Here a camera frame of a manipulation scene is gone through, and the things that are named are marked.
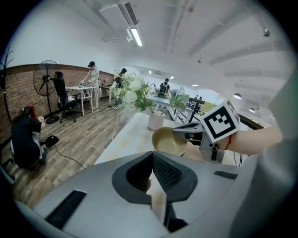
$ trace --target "office chair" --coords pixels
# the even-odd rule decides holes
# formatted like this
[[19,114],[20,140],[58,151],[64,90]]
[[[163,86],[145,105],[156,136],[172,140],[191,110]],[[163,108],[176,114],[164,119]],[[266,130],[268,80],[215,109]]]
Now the office chair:
[[75,99],[72,101],[68,99],[64,83],[64,75],[61,72],[55,72],[54,85],[58,95],[58,108],[62,111],[62,118],[60,118],[60,123],[62,123],[62,120],[67,116],[71,116],[74,119],[74,122],[76,122],[74,114],[81,114],[81,112],[76,112],[74,110],[74,107],[78,105],[78,95],[76,95]]

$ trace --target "bowl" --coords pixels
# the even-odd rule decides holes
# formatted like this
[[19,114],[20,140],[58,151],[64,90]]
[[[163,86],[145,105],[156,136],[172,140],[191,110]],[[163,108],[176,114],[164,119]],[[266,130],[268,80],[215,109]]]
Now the bowl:
[[177,156],[182,156],[187,146],[186,140],[174,137],[171,127],[157,129],[152,135],[152,144],[156,151]]

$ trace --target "wooden floor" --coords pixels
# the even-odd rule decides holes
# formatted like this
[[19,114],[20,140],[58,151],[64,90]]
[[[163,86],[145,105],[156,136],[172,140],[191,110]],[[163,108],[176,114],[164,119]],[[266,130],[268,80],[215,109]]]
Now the wooden floor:
[[[84,167],[93,165],[103,153],[112,139],[113,130],[120,110],[108,107],[108,99],[101,99],[99,109],[91,112],[85,106],[85,117],[77,114],[76,122],[68,117],[65,122],[56,122],[42,130],[41,138],[50,135],[60,140],[56,144],[62,155],[76,159]],[[136,111],[123,111],[118,119],[115,135],[129,122]],[[75,161],[58,154],[55,147],[47,149],[47,164],[38,165],[34,171],[20,169],[16,164],[9,163],[6,170],[15,176],[13,196],[29,207],[34,207],[47,193],[82,168]],[[10,146],[2,150],[4,163],[11,158]]]

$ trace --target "coat rack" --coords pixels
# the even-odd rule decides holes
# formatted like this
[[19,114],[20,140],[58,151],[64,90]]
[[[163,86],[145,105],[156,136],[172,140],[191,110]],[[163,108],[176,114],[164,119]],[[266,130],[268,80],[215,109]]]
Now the coat rack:
[[12,52],[12,51],[9,51],[9,50],[10,50],[10,46],[8,47],[7,52],[4,52],[4,55],[5,55],[4,64],[2,64],[2,62],[0,62],[0,64],[2,64],[2,66],[3,66],[3,69],[0,70],[0,87],[3,90],[4,104],[5,104],[5,108],[6,108],[7,117],[8,117],[9,122],[11,122],[11,117],[10,117],[10,114],[9,114],[9,110],[8,110],[8,106],[7,106],[7,100],[6,100],[6,93],[5,93],[6,68],[7,68],[8,64],[13,60],[13,58],[12,58],[7,63],[7,58],[9,56],[9,54]]

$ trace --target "white table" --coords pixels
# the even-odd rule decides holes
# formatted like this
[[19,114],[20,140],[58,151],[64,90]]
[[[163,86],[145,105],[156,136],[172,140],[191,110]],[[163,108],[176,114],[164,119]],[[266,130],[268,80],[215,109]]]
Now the white table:
[[[108,145],[95,164],[111,161],[131,154],[153,151],[152,135],[154,131],[147,127],[148,120],[149,115],[137,113]],[[181,124],[165,119],[163,126],[174,128],[181,126]],[[191,143],[187,143],[183,157],[205,161],[201,156],[199,147]],[[224,157],[223,164],[233,165],[234,162],[232,160],[229,162]]]
[[160,104],[162,106],[169,106],[169,100],[161,99],[155,96],[148,95],[148,99],[153,101],[154,103]]
[[[151,95],[148,95],[148,99],[153,101],[154,103],[160,104],[162,106],[168,107],[170,105],[170,102],[167,99],[161,99],[161,98],[151,96]],[[186,108],[185,111],[188,112],[188,116],[187,116],[187,119],[186,119],[186,121],[188,122],[190,120],[190,116],[191,116],[193,110],[191,110],[190,108]],[[179,113],[180,113],[180,110],[177,109],[176,110],[176,116],[175,116],[175,118],[173,118],[174,121],[177,121]]]
[[83,116],[85,116],[83,99],[91,98],[91,100],[90,100],[90,102],[91,102],[91,111],[93,112],[93,103],[92,103],[92,92],[93,92],[93,90],[91,90],[91,96],[86,96],[84,94],[84,89],[93,89],[95,87],[90,87],[90,86],[82,86],[82,87],[73,86],[73,87],[65,87],[65,88],[66,89],[71,89],[71,90],[80,90],[81,91],[81,104],[82,104],[82,113],[83,113]]

